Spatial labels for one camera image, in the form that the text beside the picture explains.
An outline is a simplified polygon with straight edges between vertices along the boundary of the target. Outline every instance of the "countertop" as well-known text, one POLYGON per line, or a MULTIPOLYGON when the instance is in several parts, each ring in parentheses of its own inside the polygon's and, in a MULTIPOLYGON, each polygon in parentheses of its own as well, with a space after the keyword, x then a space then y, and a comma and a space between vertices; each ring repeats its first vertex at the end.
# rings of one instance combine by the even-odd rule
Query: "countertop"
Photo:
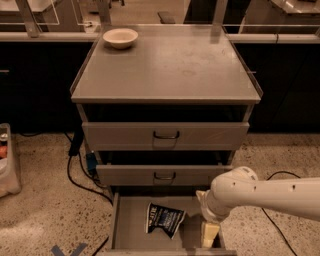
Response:
POLYGON ((126 50, 97 43, 75 87, 75 103, 257 103, 231 43, 212 25, 136 25, 126 50))

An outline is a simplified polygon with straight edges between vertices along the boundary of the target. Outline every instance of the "drawer handle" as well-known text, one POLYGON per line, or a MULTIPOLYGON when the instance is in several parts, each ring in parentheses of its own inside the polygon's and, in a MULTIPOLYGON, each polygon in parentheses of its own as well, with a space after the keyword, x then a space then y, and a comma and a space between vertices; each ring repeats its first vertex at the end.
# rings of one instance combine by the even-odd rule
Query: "drawer handle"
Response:
POLYGON ((161 140, 175 140, 180 137, 180 132, 177 131, 176 135, 174 136, 162 136, 162 135, 157 135, 157 132, 153 132, 153 137, 161 140))
POLYGON ((174 172, 171 177, 159 177, 157 173, 154 172, 153 177, 156 180, 174 180, 176 178, 176 173, 174 172))

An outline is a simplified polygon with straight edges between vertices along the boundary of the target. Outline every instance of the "white bowl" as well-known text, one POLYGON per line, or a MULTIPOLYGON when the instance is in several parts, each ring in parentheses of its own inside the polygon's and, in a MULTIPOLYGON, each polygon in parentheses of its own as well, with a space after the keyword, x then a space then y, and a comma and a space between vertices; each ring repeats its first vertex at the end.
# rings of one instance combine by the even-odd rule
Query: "white bowl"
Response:
POLYGON ((129 28, 116 28, 103 34, 104 41, 110 43, 116 49, 130 47, 137 38, 138 33, 129 28))

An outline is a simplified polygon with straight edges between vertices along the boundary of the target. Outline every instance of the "terrazzo floor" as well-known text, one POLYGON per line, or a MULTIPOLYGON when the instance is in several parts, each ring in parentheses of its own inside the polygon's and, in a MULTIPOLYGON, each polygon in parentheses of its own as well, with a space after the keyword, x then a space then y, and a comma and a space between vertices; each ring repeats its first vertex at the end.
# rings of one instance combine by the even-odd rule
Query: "terrazzo floor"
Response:
MULTIPOLYGON (((71 255, 81 243, 87 246, 80 255, 92 255, 109 234, 113 211, 106 199, 68 180, 69 140, 64 134, 15 137, 22 191, 0 198, 0 255, 54 255, 54 246, 71 255)), ((280 170, 317 177, 319 145, 320 134, 248 134, 233 166, 246 165, 260 179, 280 170)), ((71 176, 101 191, 84 176, 77 157, 71 162, 71 176)), ((320 255, 320 222, 268 213, 297 255, 320 255)), ((234 209, 222 223, 222 231, 227 249, 237 250, 240 256, 293 255, 260 208, 234 209)))

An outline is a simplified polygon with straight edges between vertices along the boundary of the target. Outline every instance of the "gray cabinet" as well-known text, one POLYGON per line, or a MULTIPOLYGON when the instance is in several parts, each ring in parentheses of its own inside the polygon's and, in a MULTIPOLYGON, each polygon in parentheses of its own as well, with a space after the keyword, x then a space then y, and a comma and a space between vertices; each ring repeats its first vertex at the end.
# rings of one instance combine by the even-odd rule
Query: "gray cabinet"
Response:
POLYGON ((223 244, 198 248, 195 189, 231 168, 260 101, 256 83, 210 25, 131 28, 139 34, 133 47, 99 40, 71 89, 100 181, 114 193, 110 253, 234 255, 223 244), (187 211, 174 241, 145 234, 150 201, 187 211))

